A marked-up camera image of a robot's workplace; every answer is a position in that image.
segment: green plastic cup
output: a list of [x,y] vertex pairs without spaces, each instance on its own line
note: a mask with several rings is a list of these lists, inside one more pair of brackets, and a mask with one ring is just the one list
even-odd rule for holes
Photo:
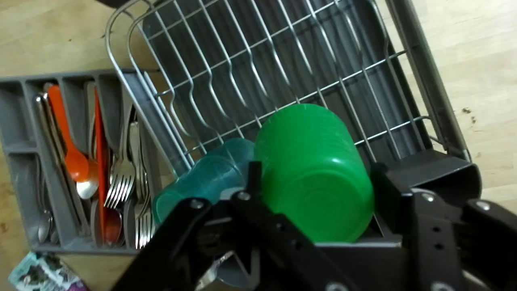
[[317,105],[293,105],[259,131],[262,201],[314,243],[352,243],[373,215],[373,190],[343,122]]

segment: fork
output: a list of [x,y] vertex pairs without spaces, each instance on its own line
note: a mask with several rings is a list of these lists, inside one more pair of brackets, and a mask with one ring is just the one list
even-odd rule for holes
[[150,212],[150,190],[149,177],[146,169],[142,169],[142,196],[134,207],[134,248],[142,249],[152,238],[155,232],[152,212]]
[[136,180],[136,170],[128,157],[128,131],[131,120],[133,104],[128,96],[123,96],[123,130],[118,144],[118,154],[110,173],[110,190],[104,207],[117,209],[121,202],[126,202]]
[[144,196],[144,165],[142,165],[142,139],[141,139],[141,125],[139,122],[133,122],[129,125],[129,152],[131,162],[136,172],[134,193],[136,199],[142,201]]

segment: orange utensil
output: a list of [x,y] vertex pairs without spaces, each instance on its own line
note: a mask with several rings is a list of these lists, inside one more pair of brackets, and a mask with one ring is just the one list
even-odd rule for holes
[[91,199],[97,191],[97,170],[94,164],[79,152],[71,139],[62,89],[54,84],[47,86],[47,96],[65,148],[65,157],[62,157],[65,170],[70,178],[76,181],[79,198]]
[[71,139],[62,89],[58,86],[49,86],[47,94],[65,146],[65,169],[71,180],[86,181],[91,175],[91,164]]
[[97,144],[97,173],[99,173],[99,220],[100,220],[100,238],[105,245],[117,245],[121,236],[121,217],[118,211],[105,209],[104,202],[107,199],[107,193],[110,188],[108,173],[110,173],[110,162],[108,162],[108,148],[104,135],[102,126],[102,112],[99,104],[99,94],[96,93],[96,144]]

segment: wooden surface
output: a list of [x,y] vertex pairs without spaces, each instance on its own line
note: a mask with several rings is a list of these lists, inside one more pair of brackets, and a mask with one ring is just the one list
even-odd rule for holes
[[[517,2],[417,0],[487,199],[517,212]],[[94,0],[2,0],[0,76],[110,68],[104,33],[112,10]],[[0,282],[28,253],[0,156]],[[65,256],[94,291],[108,290],[128,257]]]

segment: cutlery tray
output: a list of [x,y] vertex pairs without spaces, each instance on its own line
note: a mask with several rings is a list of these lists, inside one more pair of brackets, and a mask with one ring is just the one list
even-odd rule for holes
[[[128,97],[120,80],[112,72],[66,73],[31,78],[0,80],[0,131],[5,160],[10,169],[15,196],[18,199],[23,228],[33,251],[41,253],[87,253],[87,254],[134,254],[129,246],[134,222],[131,204],[123,209],[123,240],[117,246],[102,246],[94,232],[81,235],[76,223],[71,196],[58,178],[58,169],[52,160],[50,146],[37,118],[36,97],[47,83],[62,88],[71,138],[81,152],[87,152],[89,114],[86,84],[94,83],[100,99],[104,131],[112,151],[118,149],[121,128],[121,99]],[[157,149],[149,143],[149,133],[142,128],[142,159],[150,177],[150,190],[162,190],[162,181],[170,181],[168,172],[157,164]],[[37,201],[37,173],[42,173],[47,188],[50,211],[55,219],[58,243],[39,243],[37,230],[45,220]]]

